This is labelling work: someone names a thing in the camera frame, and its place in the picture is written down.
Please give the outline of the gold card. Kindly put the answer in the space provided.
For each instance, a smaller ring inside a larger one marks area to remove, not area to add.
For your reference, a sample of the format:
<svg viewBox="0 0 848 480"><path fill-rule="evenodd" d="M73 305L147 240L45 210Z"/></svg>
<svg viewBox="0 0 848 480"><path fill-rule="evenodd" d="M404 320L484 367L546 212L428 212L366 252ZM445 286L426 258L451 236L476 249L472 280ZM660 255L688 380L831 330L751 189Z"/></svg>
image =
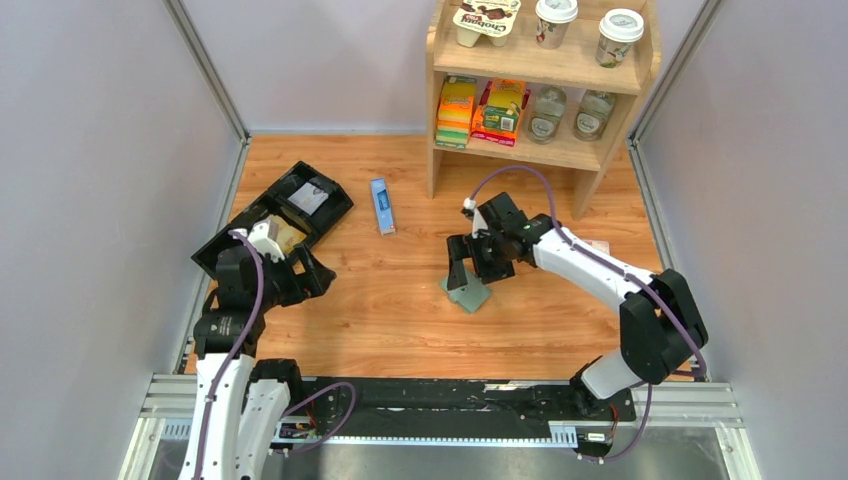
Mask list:
<svg viewBox="0 0 848 480"><path fill-rule="evenodd" d="M267 218L267 238L272 246L285 257L294 247L306 239L306 234L288 224L282 217L271 215Z"/></svg>

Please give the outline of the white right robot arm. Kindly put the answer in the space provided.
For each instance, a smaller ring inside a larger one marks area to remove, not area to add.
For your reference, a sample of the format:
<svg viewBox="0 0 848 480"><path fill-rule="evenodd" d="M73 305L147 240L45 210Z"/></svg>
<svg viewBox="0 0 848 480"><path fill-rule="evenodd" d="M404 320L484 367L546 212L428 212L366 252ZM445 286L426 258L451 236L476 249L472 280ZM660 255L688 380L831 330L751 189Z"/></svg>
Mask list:
<svg viewBox="0 0 848 480"><path fill-rule="evenodd" d="M514 276L526 263L555 274L592 295L619 318L619 345L570 379L570 403L581 417L605 411L611 397L634 385L659 385L690 358L700 358L709 334L685 277L668 268L637 268L597 250L546 214L532 218L505 192L479 204L463 202L472 223L447 240L448 290L466 286L470 260L482 284Z"/></svg>

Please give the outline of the teal card holder wallet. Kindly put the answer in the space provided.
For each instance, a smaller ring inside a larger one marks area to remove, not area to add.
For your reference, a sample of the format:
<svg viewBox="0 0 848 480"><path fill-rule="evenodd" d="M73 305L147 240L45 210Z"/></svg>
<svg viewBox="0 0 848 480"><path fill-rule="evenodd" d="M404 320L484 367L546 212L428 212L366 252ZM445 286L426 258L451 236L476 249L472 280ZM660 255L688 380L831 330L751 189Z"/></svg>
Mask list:
<svg viewBox="0 0 848 480"><path fill-rule="evenodd" d="M465 269L464 273L467 280L466 285L454 290L448 290L448 277L445 277L439 282L439 286L452 303L460 306L465 312L472 314L480 309L492 295L492 291L468 269Z"/></svg>

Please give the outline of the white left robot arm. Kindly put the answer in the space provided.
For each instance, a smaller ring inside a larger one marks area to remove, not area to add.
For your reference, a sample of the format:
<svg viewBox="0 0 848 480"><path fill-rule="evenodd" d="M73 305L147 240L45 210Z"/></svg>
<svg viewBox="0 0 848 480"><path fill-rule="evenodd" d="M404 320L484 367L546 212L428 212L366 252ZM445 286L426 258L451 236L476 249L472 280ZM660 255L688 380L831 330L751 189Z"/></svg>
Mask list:
<svg viewBox="0 0 848 480"><path fill-rule="evenodd" d="M241 236L194 260L216 282L193 331L196 396L182 479L257 479L282 414L306 399L293 360L256 358L265 314L326 293L336 274L299 243L280 258Z"/></svg>

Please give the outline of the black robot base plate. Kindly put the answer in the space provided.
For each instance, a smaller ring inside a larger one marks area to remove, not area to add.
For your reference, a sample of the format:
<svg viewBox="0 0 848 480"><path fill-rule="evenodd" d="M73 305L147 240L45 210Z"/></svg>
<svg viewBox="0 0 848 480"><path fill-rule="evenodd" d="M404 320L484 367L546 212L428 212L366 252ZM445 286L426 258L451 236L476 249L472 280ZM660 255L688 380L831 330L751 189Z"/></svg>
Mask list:
<svg viewBox="0 0 848 480"><path fill-rule="evenodd" d="M543 440L554 422L632 422L625 391L586 414L566 382L426 378L306 377L294 399L318 397L281 419L273 443L328 433L334 440Z"/></svg>

